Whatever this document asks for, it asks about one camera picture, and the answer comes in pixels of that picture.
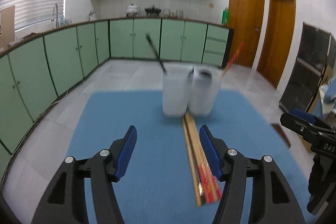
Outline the plain bamboo chopstick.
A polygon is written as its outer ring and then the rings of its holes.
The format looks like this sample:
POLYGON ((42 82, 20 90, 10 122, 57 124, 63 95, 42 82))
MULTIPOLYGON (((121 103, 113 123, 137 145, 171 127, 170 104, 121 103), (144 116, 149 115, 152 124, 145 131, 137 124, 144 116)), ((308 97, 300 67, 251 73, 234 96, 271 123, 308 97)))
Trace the plain bamboo chopstick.
POLYGON ((189 131, 188 131, 187 124, 186 124, 184 117, 182 118, 182 127, 183 127, 183 133, 185 136, 187 154, 189 157, 189 165, 190 165, 191 176, 192 176, 192 181, 193 181, 195 201, 196 201, 197 207, 201 207, 203 205, 202 184, 198 176, 198 169, 197 169, 197 165, 194 160, 194 153, 193 153, 193 148, 190 142, 189 131))

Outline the green lower kitchen cabinets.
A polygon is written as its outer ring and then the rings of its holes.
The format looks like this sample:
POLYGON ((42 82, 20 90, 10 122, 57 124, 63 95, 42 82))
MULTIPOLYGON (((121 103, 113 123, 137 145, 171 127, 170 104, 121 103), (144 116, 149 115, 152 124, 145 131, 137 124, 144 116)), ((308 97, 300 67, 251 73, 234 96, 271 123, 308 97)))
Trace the green lower kitchen cabinets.
POLYGON ((224 67, 234 30, 197 20, 121 18, 62 27, 24 39, 1 54, 1 172, 34 123, 58 98, 109 59, 224 67))

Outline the brown wooden stool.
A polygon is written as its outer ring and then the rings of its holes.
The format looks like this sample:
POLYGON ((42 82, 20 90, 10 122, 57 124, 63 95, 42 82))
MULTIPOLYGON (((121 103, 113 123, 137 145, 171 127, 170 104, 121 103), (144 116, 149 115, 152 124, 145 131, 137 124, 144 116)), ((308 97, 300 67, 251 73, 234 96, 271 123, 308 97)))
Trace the brown wooden stool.
POLYGON ((272 123, 271 126, 278 133, 278 135, 282 138, 282 140, 286 143, 287 147, 290 148, 291 143, 290 143, 288 137, 286 136, 286 134, 284 133, 282 127, 277 123, 272 123))

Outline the right wooden door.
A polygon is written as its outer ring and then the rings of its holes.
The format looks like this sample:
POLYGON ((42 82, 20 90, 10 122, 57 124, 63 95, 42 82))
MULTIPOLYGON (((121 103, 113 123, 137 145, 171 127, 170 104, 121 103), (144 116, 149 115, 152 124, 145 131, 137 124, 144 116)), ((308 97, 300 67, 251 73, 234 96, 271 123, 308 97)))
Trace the right wooden door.
POLYGON ((291 47, 295 0, 270 0, 268 22, 257 71, 274 87, 280 82, 291 47))

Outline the wooden door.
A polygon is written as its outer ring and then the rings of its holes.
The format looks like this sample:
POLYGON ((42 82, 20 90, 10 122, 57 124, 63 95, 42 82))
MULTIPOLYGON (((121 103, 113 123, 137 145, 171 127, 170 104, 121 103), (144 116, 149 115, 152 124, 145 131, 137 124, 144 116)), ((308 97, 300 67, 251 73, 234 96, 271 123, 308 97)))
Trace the wooden door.
POLYGON ((257 71, 274 87, 280 82, 291 47, 295 0, 270 0, 268 22, 257 71))
POLYGON ((263 23, 265 0, 229 0, 228 27, 234 30, 229 58, 240 44, 235 64, 251 68, 255 60, 263 23))

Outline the red chopstick in holder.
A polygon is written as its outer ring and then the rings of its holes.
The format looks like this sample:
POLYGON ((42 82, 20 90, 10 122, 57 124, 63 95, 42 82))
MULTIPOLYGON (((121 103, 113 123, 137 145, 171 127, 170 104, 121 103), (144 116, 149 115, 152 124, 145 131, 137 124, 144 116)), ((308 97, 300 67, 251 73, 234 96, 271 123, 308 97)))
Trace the red chopstick in holder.
POLYGON ((228 61, 226 67, 223 70, 222 76, 221 78, 223 78, 226 73, 228 72, 228 70, 230 69, 230 67, 232 66, 232 64, 235 62, 235 60, 238 58, 238 56, 240 55, 240 52, 242 51, 244 47, 244 43, 242 42, 240 44, 240 46, 237 48, 237 50, 235 51, 234 55, 231 57, 231 59, 228 61))

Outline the black spoon right compartment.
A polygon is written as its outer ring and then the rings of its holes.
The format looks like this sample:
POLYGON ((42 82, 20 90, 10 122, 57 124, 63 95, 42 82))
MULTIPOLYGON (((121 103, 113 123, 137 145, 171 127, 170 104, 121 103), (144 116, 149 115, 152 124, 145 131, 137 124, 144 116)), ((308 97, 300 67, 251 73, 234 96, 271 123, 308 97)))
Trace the black spoon right compartment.
POLYGON ((212 74, 210 71, 207 71, 207 70, 200 70, 199 71, 199 75, 202 76, 202 77, 207 77, 207 78, 211 78, 212 77, 212 74))

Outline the black spoon compartment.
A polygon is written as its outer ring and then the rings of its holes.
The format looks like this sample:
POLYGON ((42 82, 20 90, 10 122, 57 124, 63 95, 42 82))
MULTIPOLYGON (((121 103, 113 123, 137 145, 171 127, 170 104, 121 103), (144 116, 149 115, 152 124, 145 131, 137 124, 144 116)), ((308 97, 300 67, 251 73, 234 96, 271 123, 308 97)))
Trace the black spoon compartment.
POLYGON ((210 71, 207 71, 207 70, 200 70, 199 71, 199 75, 202 76, 202 77, 207 77, 207 78, 211 78, 212 77, 212 74, 210 71))
POLYGON ((193 78, 194 71, 195 71, 195 67, 193 67, 193 68, 189 71, 189 74, 188 74, 188 76, 187 76, 188 79, 192 79, 192 78, 193 78))

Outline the black spoon left compartment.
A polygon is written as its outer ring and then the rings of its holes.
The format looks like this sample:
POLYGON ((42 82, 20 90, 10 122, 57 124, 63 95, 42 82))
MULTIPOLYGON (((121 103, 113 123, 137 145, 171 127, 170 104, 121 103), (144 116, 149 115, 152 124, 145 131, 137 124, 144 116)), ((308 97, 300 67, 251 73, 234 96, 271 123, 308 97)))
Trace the black spoon left compartment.
POLYGON ((192 79, 192 78, 193 78, 194 71, 195 71, 195 67, 193 67, 193 68, 189 71, 189 74, 188 74, 188 76, 187 76, 188 79, 192 79))

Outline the white twin utensil holder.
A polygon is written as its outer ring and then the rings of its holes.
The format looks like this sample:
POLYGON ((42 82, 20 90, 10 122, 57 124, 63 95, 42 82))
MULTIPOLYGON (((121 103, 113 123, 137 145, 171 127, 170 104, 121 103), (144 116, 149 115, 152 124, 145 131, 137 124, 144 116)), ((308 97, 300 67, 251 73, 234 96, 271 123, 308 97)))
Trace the white twin utensil holder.
POLYGON ((208 65, 171 64, 162 77, 162 110, 168 117, 182 117, 187 112, 197 117, 210 114, 222 83, 222 70, 208 65), (192 79, 189 71, 195 67, 192 79), (199 75, 210 71, 211 78, 199 75))

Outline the black chopstick in holder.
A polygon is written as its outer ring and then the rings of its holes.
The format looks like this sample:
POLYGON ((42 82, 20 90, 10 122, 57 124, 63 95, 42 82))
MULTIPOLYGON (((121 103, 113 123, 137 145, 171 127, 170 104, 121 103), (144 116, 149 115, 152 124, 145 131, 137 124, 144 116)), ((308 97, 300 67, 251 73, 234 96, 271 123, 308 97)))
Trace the black chopstick in holder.
POLYGON ((166 70, 166 68, 165 68, 165 66, 163 64, 163 61, 159 57, 159 54, 158 54, 158 52, 157 52, 157 50, 156 50, 156 48, 155 48, 155 46, 154 46, 154 44, 152 42, 150 34, 146 33, 146 39, 147 39, 147 42, 149 43, 149 46, 151 47, 151 50, 153 51, 153 53, 155 55, 155 59, 159 62, 159 65, 160 65, 160 67, 161 67, 161 69, 163 71, 163 74, 166 75, 167 74, 167 70, 166 70))

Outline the chrome sink faucet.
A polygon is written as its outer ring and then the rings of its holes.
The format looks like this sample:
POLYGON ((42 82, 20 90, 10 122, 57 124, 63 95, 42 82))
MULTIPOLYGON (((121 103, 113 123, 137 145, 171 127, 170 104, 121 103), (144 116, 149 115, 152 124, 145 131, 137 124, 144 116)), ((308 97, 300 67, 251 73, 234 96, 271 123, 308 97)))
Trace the chrome sink faucet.
POLYGON ((54 4, 51 21, 55 23, 55 27, 59 27, 59 9, 58 4, 54 4))

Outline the black wok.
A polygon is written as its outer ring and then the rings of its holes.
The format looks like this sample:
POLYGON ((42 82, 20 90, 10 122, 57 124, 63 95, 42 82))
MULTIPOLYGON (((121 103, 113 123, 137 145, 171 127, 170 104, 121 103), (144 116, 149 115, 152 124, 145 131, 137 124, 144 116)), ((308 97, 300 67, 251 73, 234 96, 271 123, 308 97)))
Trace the black wok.
POLYGON ((162 11, 162 9, 157 8, 155 6, 145 8, 144 10, 146 12, 146 16, 148 16, 148 17, 159 16, 161 11, 162 11))

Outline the cardboard board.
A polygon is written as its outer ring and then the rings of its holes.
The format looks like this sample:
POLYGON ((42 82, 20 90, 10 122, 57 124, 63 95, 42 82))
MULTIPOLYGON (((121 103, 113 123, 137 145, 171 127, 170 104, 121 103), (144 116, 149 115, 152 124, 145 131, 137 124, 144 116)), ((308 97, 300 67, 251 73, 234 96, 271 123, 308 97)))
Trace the cardboard board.
POLYGON ((15 6, 1 10, 1 37, 0 49, 4 50, 15 40, 15 6))

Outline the white pot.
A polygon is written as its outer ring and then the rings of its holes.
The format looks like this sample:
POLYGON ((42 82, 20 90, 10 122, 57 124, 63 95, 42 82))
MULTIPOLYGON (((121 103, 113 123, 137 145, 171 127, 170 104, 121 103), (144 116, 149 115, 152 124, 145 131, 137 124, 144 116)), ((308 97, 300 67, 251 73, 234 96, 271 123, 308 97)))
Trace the white pot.
POLYGON ((133 3, 131 5, 128 5, 126 8, 126 16, 127 17, 138 16, 138 6, 134 5, 133 3))

